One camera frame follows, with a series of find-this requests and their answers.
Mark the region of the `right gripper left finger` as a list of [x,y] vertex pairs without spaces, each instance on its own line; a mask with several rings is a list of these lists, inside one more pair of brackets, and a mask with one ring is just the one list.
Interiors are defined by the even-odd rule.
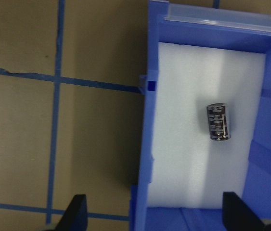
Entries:
[[86,231],[87,230],[87,198],[85,194],[76,194],[59,223],[56,231]]

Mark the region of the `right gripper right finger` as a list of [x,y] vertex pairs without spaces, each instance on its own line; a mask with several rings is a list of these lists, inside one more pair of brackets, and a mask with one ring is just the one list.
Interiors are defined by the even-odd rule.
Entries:
[[263,231],[265,227],[235,192],[223,193],[222,223],[227,231]]

